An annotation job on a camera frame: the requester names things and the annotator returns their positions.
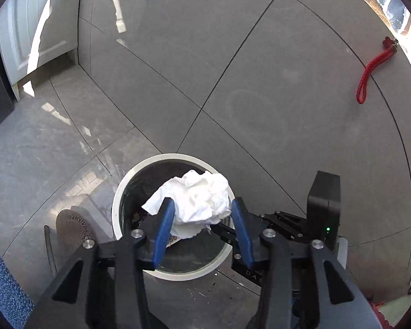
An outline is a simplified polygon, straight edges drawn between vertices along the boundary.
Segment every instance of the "red braided rope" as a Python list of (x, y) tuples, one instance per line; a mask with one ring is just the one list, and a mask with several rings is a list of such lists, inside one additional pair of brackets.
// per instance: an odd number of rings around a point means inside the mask
[(373, 72), (373, 70), (375, 70), (375, 68), (378, 65), (381, 65), (382, 63), (386, 62), (393, 56), (393, 54), (395, 54), (397, 50), (398, 41), (397, 39), (393, 41), (391, 38), (385, 37), (382, 44), (384, 45), (385, 51), (383, 51), (376, 58), (373, 58), (373, 60), (367, 64), (364, 70), (364, 74), (361, 78), (361, 81), (359, 82), (358, 90), (356, 91), (356, 101), (359, 102), (360, 104), (363, 104), (364, 101), (366, 100), (367, 83), (368, 83), (371, 73)]

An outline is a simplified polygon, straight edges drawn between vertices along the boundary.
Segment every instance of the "trash can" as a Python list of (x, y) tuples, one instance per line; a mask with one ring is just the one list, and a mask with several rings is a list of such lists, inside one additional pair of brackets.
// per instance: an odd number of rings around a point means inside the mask
[[(134, 166), (122, 179), (114, 196), (112, 223), (114, 238), (122, 237), (124, 222), (139, 228), (148, 213), (141, 206), (166, 181), (182, 177), (189, 170), (218, 173), (211, 165), (198, 158), (183, 154), (161, 154)], [(228, 187), (230, 202), (235, 198)], [(231, 218), (222, 222), (233, 227)], [(217, 235), (202, 230), (190, 239), (177, 241), (166, 248), (165, 256), (155, 271), (146, 271), (157, 278), (170, 281), (196, 279), (216, 269), (231, 252), (231, 246)]]

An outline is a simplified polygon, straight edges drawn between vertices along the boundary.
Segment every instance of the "bolt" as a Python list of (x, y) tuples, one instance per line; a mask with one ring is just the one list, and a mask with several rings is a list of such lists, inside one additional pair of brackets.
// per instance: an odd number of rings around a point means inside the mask
[(276, 232), (272, 229), (265, 229), (264, 231), (262, 231), (262, 234), (265, 235), (266, 237), (274, 237), (276, 235)]
[(320, 250), (324, 247), (324, 243), (321, 240), (312, 240), (311, 245), (314, 249)]
[(145, 233), (141, 229), (134, 229), (134, 230), (131, 231), (131, 236), (134, 239), (139, 239), (139, 238), (143, 237), (144, 234)]
[(82, 246), (85, 249), (91, 249), (94, 245), (95, 245), (95, 242), (92, 239), (84, 240), (84, 242), (82, 243)]

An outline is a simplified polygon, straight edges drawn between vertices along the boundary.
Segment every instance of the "crumpled white paper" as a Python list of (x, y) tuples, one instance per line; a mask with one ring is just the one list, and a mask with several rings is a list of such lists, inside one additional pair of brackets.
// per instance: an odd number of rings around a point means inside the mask
[(182, 178), (165, 182), (142, 205), (150, 215), (158, 213), (165, 197), (175, 202), (175, 217), (171, 235), (188, 239), (207, 225), (217, 224), (231, 213), (228, 198), (228, 181), (220, 173), (205, 171), (198, 174), (193, 169)]

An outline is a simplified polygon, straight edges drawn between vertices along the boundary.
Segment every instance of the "gray slipper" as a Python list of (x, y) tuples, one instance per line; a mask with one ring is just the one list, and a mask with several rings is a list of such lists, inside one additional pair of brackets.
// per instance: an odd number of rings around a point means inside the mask
[(70, 209), (61, 210), (56, 217), (56, 233), (68, 252), (74, 252), (84, 240), (95, 240), (82, 215)]

